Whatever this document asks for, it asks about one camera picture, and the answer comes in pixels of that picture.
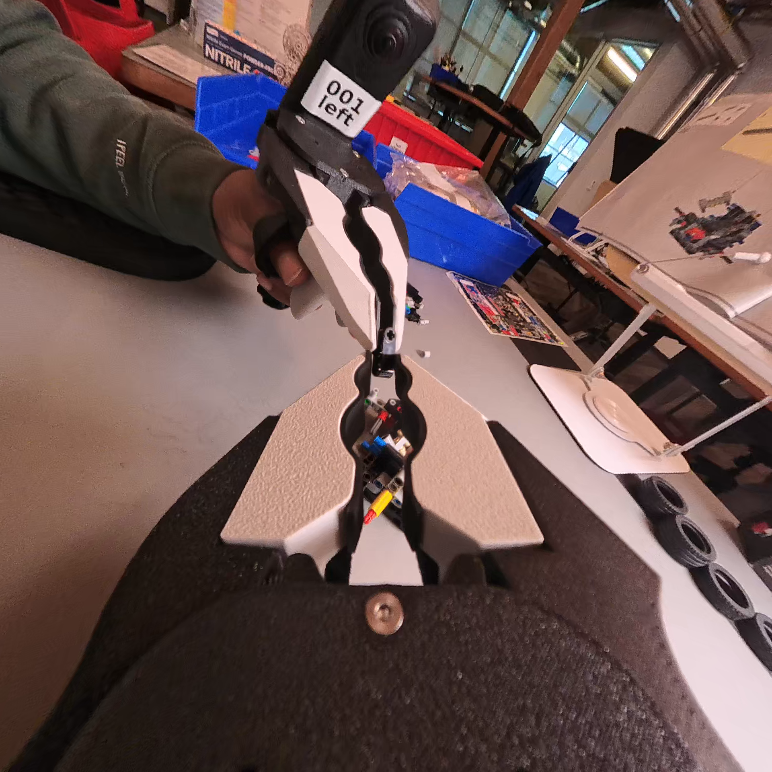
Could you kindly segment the wooden standing desk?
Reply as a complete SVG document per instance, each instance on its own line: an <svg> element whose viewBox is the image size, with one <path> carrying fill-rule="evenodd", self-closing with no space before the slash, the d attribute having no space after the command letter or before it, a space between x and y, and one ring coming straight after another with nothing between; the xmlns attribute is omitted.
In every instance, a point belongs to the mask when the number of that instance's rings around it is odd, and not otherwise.
<svg viewBox="0 0 772 772"><path fill-rule="evenodd" d="M477 93L474 86L467 88L461 82L454 84L431 76L424 77L424 80L429 84L433 100L449 103L453 109L473 111L480 120L494 127L494 134L490 137L492 140L496 139L498 133L504 133L510 138L531 142L533 146L541 143L542 133L524 111L505 102L493 105L498 97L486 89L482 88Z"/></svg>

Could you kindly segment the multicoloured lego engine model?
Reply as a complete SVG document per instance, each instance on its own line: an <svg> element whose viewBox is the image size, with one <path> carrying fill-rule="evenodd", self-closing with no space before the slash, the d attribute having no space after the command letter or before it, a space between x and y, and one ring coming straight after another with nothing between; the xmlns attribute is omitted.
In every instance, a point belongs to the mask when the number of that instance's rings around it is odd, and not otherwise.
<svg viewBox="0 0 772 772"><path fill-rule="evenodd" d="M403 491L406 459L413 446L404 433L403 405L383 398L372 388L364 400L363 432L353 450L363 467L365 522L384 516L403 528Z"/></svg>

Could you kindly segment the small blue storage bin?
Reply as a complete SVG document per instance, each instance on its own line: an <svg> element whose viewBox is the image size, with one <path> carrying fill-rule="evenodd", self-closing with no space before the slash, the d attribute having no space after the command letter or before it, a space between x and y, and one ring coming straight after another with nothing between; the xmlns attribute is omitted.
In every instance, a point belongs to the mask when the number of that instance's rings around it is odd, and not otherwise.
<svg viewBox="0 0 772 772"><path fill-rule="evenodd" d="M196 130L229 160L353 179L375 166L366 126L383 101L328 62L298 90L262 74L207 76L196 98Z"/></svg>

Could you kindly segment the crumpled plastic bag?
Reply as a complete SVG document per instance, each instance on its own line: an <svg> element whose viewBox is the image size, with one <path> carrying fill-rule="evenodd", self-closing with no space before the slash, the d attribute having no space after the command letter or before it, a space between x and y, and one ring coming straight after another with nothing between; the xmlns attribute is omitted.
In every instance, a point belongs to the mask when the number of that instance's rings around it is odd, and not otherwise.
<svg viewBox="0 0 772 772"><path fill-rule="evenodd" d="M375 169L393 200L413 185L497 226L512 227L504 204L476 169L417 161L381 144L378 145Z"/></svg>

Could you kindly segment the cardboard box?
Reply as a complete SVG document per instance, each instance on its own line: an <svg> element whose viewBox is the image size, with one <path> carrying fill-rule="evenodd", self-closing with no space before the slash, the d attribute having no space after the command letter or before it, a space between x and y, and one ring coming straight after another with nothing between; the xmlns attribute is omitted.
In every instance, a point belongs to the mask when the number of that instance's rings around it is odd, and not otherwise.
<svg viewBox="0 0 772 772"><path fill-rule="evenodd" d="M192 1L188 21L195 42L203 41L205 21L235 33L270 54L290 78L311 42L313 1Z"/></svg>

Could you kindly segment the person's left forearm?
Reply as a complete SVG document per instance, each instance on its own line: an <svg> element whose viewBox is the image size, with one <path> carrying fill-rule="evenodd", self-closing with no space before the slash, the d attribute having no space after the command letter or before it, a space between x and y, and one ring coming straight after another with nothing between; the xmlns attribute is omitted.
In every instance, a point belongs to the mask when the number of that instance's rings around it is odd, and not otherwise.
<svg viewBox="0 0 772 772"><path fill-rule="evenodd" d="M2 171L247 272L212 210L240 167L131 95L39 2L1 3L1 145Z"/></svg>

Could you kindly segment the large blue storage bin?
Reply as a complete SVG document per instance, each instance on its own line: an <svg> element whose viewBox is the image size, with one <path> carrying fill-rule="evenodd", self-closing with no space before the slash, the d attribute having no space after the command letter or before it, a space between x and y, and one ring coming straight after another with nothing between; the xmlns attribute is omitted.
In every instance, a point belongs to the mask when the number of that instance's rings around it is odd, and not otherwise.
<svg viewBox="0 0 772 772"><path fill-rule="evenodd" d="M497 226L413 185L393 202L413 259L487 284L505 284L541 247L511 215L512 228Z"/></svg>

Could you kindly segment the red plastic container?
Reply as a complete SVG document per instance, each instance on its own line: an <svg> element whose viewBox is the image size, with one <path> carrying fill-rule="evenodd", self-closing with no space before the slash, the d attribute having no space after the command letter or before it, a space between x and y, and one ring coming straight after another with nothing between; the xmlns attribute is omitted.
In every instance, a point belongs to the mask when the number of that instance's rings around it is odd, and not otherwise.
<svg viewBox="0 0 772 772"><path fill-rule="evenodd" d="M123 52L155 34L135 1L42 1L63 33L118 79Z"/></svg>

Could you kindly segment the black lego beam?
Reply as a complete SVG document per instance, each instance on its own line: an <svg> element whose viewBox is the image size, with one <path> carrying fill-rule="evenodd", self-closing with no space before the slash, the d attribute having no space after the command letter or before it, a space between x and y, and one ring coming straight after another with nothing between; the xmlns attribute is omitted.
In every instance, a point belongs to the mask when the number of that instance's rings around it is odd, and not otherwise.
<svg viewBox="0 0 772 772"><path fill-rule="evenodd" d="M393 326L379 331L378 342L372 352L372 375L375 378L389 379L394 376L399 364L399 339Z"/></svg>

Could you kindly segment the red storage bin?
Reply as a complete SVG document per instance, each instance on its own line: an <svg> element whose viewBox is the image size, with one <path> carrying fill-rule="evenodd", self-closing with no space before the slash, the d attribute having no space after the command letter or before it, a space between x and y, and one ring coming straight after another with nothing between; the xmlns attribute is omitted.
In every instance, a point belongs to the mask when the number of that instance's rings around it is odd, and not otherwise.
<svg viewBox="0 0 772 772"><path fill-rule="evenodd" d="M376 144L383 144L420 162L480 170L484 162L429 121L397 103L384 101L365 125Z"/></svg>

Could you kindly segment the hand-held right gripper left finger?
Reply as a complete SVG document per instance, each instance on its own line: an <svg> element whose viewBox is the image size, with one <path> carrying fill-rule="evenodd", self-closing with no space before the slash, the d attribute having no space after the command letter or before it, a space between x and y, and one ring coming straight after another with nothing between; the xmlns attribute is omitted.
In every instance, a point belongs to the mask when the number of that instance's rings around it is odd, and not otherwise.
<svg viewBox="0 0 772 772"><path fill-rule="evenodd" d="M341 422L360 397L364 363L357 355L282 412L222 528L225 544L305 554L324 573L342 548L340 515L353 496L355 461Z"/></svg>

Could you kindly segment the printed instruction booklet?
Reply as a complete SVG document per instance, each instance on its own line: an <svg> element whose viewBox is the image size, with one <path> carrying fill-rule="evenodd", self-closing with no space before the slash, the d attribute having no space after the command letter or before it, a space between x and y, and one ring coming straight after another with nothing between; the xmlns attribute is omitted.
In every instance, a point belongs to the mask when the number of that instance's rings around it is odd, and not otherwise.
<svg viewBox="0 0 772 772"><path fill-rule="evenodd" d="M448 271L446 276L489 334L511 341L564 347L560 337L519 294Z"/></svg>

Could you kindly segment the person's left hand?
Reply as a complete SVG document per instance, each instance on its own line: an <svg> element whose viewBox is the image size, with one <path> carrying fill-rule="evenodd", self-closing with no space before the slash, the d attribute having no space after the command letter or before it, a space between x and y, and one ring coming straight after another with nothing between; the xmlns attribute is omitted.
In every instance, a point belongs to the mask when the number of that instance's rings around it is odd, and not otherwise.
<svg viewBox="0 0 772 772"><path fill-rule="evenodd" d="M211 209L216 235L226 255L239 268L256 276L259 286L281 304L289 304L292 290L303 285L310 272L292 241L277 242L270 260L275 276L266 275L256 264L253 230L264 218L277 216L282 207L261 186L256 171L241 168L216 189Z"/></svg>

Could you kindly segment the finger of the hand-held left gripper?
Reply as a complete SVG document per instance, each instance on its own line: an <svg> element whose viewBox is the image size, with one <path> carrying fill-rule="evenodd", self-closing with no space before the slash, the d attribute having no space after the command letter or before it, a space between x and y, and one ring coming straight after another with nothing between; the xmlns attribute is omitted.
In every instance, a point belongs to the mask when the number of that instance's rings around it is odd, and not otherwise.
<svg viewBox="0 0 772 772"><path fill-rule="evenodd" d="M396 220L393 208L358 202L347 223L357 253L347 310L373 355L399 354L403 339L409 257Z"/></svg>
<svg viewBox="0 0 772 772"><path fill-rule="evenodd" d="M378 337L375 292L345 231L343 203L313 176L300 170L295 175L310 217L298 252L311 280L293 289L293 317L301 320L327 300L362 348L373 351Z"/></svg>

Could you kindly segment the blue glove box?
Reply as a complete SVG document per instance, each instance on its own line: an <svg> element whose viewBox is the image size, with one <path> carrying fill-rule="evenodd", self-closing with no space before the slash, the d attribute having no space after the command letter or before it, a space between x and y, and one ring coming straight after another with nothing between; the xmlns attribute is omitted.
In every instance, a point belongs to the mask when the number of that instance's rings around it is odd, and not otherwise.
<svg viewBox="0 0 772 772"><path fill-rule="evenodd" d="M257 73L275 80L283 74L283 67L270 54L211 21L203 26L202 53L209 62L238 74Z"/></svg>

